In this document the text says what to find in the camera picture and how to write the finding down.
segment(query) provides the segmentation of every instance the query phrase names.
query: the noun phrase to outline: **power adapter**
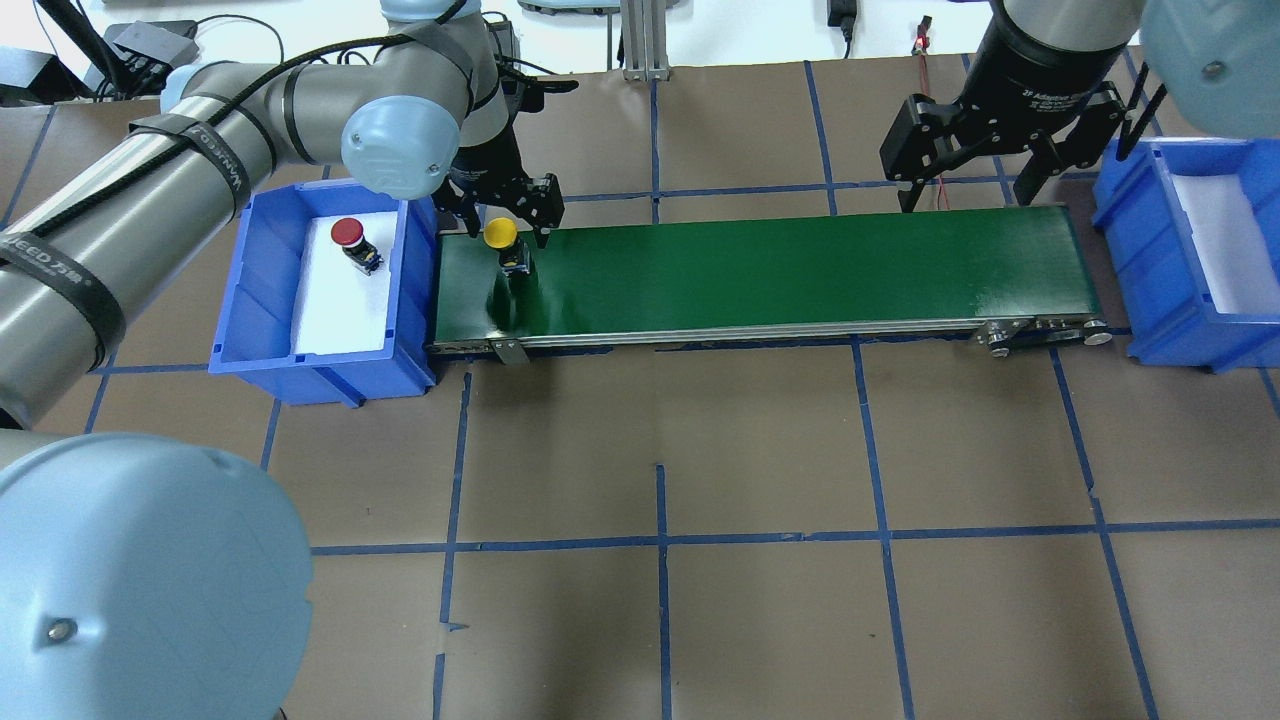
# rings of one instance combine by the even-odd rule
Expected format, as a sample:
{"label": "power adapter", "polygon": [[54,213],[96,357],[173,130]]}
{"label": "power adapter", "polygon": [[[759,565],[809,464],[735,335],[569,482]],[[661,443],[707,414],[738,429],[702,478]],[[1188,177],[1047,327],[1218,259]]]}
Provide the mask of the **power adapter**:
{"label": "power adapter", "polygon": [[858,0],[827,0],[827,27],[838,27],[845,36],[845,58],[854,46],[854,24],[858,22]]}
{"label": "power adapter", "polygon": [[858,19],[858,0],[827,0],[827,27],[841,27],[845,18]]}

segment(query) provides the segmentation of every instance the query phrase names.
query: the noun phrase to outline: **yellow button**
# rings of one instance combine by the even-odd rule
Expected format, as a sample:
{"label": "yellow button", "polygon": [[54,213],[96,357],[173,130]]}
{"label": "yellow button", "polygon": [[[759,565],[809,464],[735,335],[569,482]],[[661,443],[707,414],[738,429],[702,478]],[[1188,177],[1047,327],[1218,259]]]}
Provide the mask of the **yellow button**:
{"label": "yellow button", "polygon": [[484,228],[484,243],[494,250],[516,245],[516,222],[511,218],[494,218]]}

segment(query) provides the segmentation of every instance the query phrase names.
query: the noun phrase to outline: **red button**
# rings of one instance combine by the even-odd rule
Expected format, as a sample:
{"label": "red button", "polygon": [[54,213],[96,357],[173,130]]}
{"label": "red button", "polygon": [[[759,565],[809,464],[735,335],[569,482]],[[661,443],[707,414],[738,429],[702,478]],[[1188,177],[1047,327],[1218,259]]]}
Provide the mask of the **red button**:
{"label": "red button", "polygon": [[356,218],[343,218],[333,224],[329,237],[343,247],[351,247],[365,237],[365,225]]}

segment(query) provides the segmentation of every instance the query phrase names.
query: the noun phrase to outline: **blue plastic bin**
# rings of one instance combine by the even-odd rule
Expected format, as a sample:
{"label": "blue plastic bin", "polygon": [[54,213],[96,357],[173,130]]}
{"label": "blue plastic bin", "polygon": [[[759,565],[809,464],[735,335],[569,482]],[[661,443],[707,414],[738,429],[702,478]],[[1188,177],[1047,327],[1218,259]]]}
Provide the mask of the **blue plastic bin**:
{"label": "blue plastic bin", "polygon": [[[380,350],[293,355],[294,297],[312,219],[397,213],[387,336]],[[426,366],[435,268],[435,209],[430,199],[402,202],[352,179],[301,183],[253,197],[241,217],[218,333],[212,374],[232,374],[289,405],[422,395],[435,384]]]}
{"label": "blue plastic bin", "polygon": [[1129,355],[1147,365],[1280,366],[1280,314],[1220,313],[1171,176],[1236,174],[1280,275],[1280,141],[1144,140],[1124,163],[1115,142],[1094,186],[1133,325]]}

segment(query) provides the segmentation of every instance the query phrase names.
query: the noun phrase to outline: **conveyor belt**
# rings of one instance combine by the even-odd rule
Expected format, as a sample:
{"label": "conveyor belt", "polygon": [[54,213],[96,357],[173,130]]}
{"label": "conveyor belt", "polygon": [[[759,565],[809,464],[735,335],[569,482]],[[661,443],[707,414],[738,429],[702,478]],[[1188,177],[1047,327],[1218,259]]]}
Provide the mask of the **conveyor belt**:
{"label": "conveyor belt", "polygon": [[1098,316],[1065,208],[564,229],[506,278],[442,243],[434,348],[955,331]]}

